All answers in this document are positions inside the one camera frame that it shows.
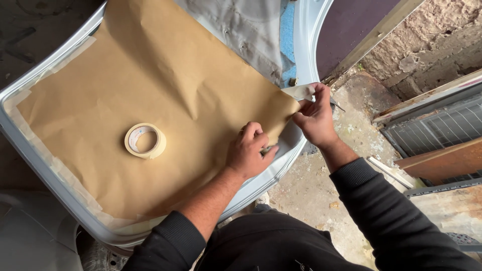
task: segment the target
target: black sweatshirt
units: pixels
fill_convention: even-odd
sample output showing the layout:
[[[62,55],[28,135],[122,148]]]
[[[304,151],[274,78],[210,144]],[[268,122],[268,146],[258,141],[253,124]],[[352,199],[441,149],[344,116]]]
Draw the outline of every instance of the black sweatshirt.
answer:
[[[482,265],[460,252],[403,194],[363,158],[333,174],[331,180],[350,216],[374,248],[375,264],[388,270],[479,270]],[[206,243],[181,213],[172,212],[134,248],[123,271],[188,271]],[[215,230],[196,270],[215,271],[368,271],[346,261],[330,233],[285,214],[242,216]]]

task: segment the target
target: stone wall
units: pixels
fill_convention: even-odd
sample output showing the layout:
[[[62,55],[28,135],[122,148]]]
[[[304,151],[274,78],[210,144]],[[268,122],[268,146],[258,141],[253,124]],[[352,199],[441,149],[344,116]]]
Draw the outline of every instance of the stone wall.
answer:
[[[481,10],[481,0],[426,0],[361,63],[402,100],[476,71]]]

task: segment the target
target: man's right hand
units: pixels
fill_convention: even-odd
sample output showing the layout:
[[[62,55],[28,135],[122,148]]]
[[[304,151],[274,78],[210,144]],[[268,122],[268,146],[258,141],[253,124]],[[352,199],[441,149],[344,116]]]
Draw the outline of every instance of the man's right hand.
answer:
[[[308,141],[323,151],[340,139],[333,128],[330,88],[322,83],[311,85],[315,88],[315,102],[299,101],[301,109],[293,115],[293,121]]]

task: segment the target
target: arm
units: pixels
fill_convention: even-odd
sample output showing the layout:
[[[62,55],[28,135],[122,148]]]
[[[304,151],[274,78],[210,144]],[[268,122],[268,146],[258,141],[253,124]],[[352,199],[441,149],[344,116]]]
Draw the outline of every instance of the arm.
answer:
[[[189,270],[226,206],[243,182],[263,172],[273,161],[277,146],[264,156],[259,153],[268,144],[261,125],[249,122],[231,142],[226,166],[177,211],[152,229],[152,233],[134,248],[123,271]]]
[[[403,194],[336,135],[330,89],[314,83],[316,101],[301,102],[293,116],[322,152],[330,178],[353,221],[374,248],[376,266],[388,270],[482,270]]]

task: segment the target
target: person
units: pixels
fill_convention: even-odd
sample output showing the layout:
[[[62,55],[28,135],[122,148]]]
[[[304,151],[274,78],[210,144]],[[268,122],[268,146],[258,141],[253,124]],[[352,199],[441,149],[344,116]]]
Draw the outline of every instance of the person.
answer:
[[[293,121],[317,146],[330,178],[373,247],[375,264],[388,270],[482,270],[439,231],[402,193],[373,170],[337,136],[330,108],[330,89],[313,83],[315,102],[301,100]],[[223,210],[244,181],[265,170],[278,147],[264,156],[268,136],[249,122],[230,144],[226,166],[134,248],[123,271],[188,271],[202,250],[197,271],[367,271],[346,261],[330,233],[259,204],[254,212],[214,230]]]

